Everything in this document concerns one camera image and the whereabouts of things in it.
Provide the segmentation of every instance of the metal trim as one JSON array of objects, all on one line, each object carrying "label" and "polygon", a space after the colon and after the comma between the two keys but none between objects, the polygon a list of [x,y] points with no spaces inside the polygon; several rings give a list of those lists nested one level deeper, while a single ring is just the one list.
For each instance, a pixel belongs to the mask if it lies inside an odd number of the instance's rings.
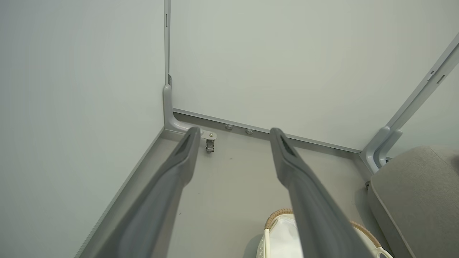
[{"label": "metal trim", "polygon": [[[218,122],[218,123],[223,123],[223,124],[229,124],[229,125],[234,125],[234,126],[238,126],[238,127],[243,127],[243,128],[246,128],[246,129],[250,129],[250,130],[254,130],[254,131],[258,131],[258,132],[268,133],[269,134],[269,129],[265,129],[265,128],[261,128],[261,127],[251,126],[251,125],[243,124],[243,123],[237,123],[237,122],[233,122],[233,121],[229,121],[229,120],[225,120],[225,119],[221,119],[221,118],[215,118],[215,117],[211,117],[211,116],[207,116],[207,115],[202,115],[202,114],[198,114],[198,113],[194,113],[194,112],[190,112],[190,111],[186,111],[186,110],[182,110],[182,109],[177,109],[177,108],[174,108],[174,112],[180,113],[180,114],[184,114],[184,115],[188,115],[188,116],[192,116],[192,117],[196,117],[196,118],[202,118],[202,119],[206,119],[206,120],[210,120],[210,121],[214,121],[214,122]],[[348,152],[353,152],[353,153],[357,153],[357,154],[359,154],[361,152],[360,150],[351,149],[351,148],[347,148],[347,147],[343,147],[343,146],[338,146],[338,145],[334,145],[334,144],[330,144],[330,143],[326,143],[326,142],[322,142],[322,141],[318,141],[318,140],[312,140],[312,139],[308,139],[308,138],[303,138],[303,137],[300,137],[300,136],[295,136],[295,135],[286,135],[286,136],[288,138],[290,138],[290,139],[304,141],[304,142],[308,142],[308,143],[313,143],[313,144],[317,144],[317,145],[321,145],[321,146],[325,146],[325,147],[330,147],[330,148],[338,149],[338,150],[342,150],[342,151],[348,151]]]}]

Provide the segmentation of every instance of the gray floor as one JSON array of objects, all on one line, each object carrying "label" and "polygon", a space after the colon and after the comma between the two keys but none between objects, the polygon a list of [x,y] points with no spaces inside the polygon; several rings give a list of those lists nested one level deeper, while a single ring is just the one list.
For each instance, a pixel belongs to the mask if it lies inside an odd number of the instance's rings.
[{"label": "gray floor", "polygon": [[[216,132],[215,152],[201,140],[194,176],[185,187],[169,246],[169,258],[255,258],[264,224],[277,209],[291,208],[276,178],[268,134],[248,135],[223,124],[176,114]],[[183,135],[164,131],[123,189],[93,238],[105,239]],[[292,141],[349,220],[363,224],[387,244],[366,202],[370,174],[355,153]],[[87,248],[97,250],[99,244]]]}]

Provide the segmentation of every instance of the metal frame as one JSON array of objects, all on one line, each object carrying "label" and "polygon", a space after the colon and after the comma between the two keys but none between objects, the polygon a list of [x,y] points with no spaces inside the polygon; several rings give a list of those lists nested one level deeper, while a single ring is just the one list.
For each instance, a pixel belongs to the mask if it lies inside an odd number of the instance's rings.
[{"label": "metal frame", "polygon": [[379,130],[360,153],[360,157],[371,173],[375,174],[386,164],[387,153],[402,136],[400,129],[459,63],[458,44],[459,34],[456,35],[387,125]]},{"label": "metal frame", "polygon": [[[176,133],[185,134],[193,125],[181,122],[174,117],[173,106],[172,106],[172,77],[169,74],[169,57],[170,57],[170,10],[171,1],[164,0],[164,49],[165,49],[165,66],[166,74],[165,81],[167,82],[164,86],[162,97],[163,97],[163,109],[164,109],[164,129],[173,131]],[[213,152],[214,143],[217,138],[217,134],[211,131],[201,129],[201,138],[206,139],[206,151],[208,153]]]},{"label": "metal frame", "polygon": [[[190,112],[190,111],[186,111],[186,110],[182,110],[182,109],[174,108],[174,112],[180,113],[180,114],[184,114],[184,115],[188,115],[188,116],[192,116],[192,117],[196,117],[196,118],[202,118],[202,119],[209,120],[209,121],[214,121],[214,122],[217,122],[217,123],[224,123],[224,124],[227,124],[228,126],[238,126],[238,127],[246,128],[247,130],[258,131],[258,132],[262,132],[262,133],[269,133],[269,129],[256,127],[256,126],[251,126],[251,125],[243,124],[243,123],[237,123],[237,122],[233,122],[233,121],[229,121],[229,120],[225,120],[225,119],[221,119],[221,118],[215,118],[215,117],[202,115],[202,114],[198,114],[198,113],[194,113],[194,112]],[[312,139],[308,139],[308,138],[303,138],[303,137],[300,137],[300,136],[287,135],[287,137],[289,139],[304,141],[304,142],[317,144],[317,145],[320,145],[320,146],[325,146],[325,147],[329,147],[329,148],[333,148],[333,149],[337,149],[337,150],[348,151],[348,152],[353,152],[353,153],[357,153],[357,154],[359,154],[361,152],[360,150],[347,148],[347,147],[343,147],[343,146],[339,146],[339,145],[334,145],[334,144],[330,144],[330,143],[326,143],[326,142],[322,142],[322,141],[318,141],[318,140],[312,140]]]}]

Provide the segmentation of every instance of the wall bracket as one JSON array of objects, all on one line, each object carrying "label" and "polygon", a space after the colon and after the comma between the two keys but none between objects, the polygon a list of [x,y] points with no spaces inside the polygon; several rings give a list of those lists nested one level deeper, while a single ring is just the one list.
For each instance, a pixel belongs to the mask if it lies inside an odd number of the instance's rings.
[{"label": "wall bracket", "polygon": [[[162,92],[162,101],[164,105],[164,129],[173,131],[176,133],[184,134],[193,127],[189,123],[184,123],[177,120],[172,110],[172,87],[169,84],[164,86]],[[214,151],[214,143],[217,138],[217,134],[211,131],[201,129],[201,138],[206,139],[206,151],[211,153]]]}]

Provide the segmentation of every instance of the gray upholstery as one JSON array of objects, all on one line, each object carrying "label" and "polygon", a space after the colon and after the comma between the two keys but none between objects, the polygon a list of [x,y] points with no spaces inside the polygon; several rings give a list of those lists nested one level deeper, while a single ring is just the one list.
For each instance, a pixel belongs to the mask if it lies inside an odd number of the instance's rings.
[{"label": "gray upholstery", "polygon": [[372,178],[368,201],[395,258],[459,257],[459,151],[414,148]]}]

